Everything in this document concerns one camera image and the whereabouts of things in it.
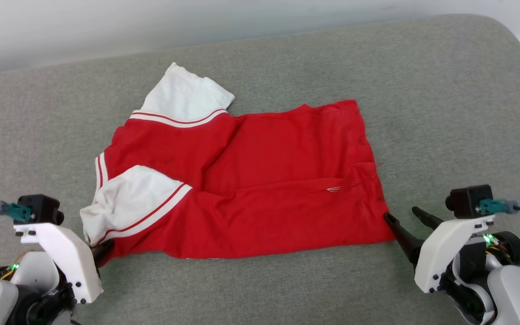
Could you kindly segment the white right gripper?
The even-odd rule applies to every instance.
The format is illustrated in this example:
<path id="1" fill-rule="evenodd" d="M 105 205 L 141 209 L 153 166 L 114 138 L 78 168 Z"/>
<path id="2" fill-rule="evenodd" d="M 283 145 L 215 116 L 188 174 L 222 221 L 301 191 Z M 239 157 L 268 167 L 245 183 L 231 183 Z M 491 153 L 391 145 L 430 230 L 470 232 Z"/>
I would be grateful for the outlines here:
<path id="1" fill-rule="evenodd" d="M 475 219 L 454 219 L 443 221 L 418 206 L 411 212 L 425 226 L 435 230 L 423 243 L 422 239 L 404 229 L 399 220 L 386 212 L 384 220 L 411 264 L 417 264 L 414 280 L 424 292 L 436 290 L 439 280 L 436 275 L 446 272 L 446 268 L 465 245 L 484 243 L 482 232 L 494 224 L 496 215 Z"/>

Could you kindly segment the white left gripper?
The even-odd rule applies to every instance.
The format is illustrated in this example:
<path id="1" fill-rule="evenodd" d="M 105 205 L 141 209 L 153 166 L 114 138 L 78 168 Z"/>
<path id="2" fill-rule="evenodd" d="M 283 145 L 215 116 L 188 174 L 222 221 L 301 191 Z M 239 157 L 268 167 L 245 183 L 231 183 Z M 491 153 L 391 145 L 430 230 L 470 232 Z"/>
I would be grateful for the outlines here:
<path id="1" fill-rule="evenodd" d="M 113 239 L 100 243 L 95 248 L 82 241 L 74 231 L 52 223 L 17 224 L 22 232 L 21 243 L 37 243 L 63 272 L 67 282 L 72 283 L 75 298 L 91 304 L 103 288 L 97 268 L 101 268 L 111 255 Z"/>

